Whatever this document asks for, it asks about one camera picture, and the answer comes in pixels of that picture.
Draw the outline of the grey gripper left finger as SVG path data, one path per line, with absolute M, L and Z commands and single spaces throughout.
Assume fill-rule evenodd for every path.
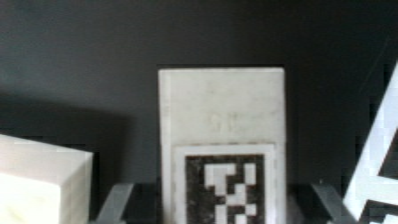
M 87 224 L 126 224 L 123 216 L 133 189 L 133 183 L 119 183 L 112 186 L 96 219 Z

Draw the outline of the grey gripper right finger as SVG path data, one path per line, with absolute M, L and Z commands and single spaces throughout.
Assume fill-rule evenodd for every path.
M 316 183 L 311 185 L 322 206 L 331 216 L 334 224 L 357 224 L 357 220 L 343 204 L 340 193 L 331 184 Z

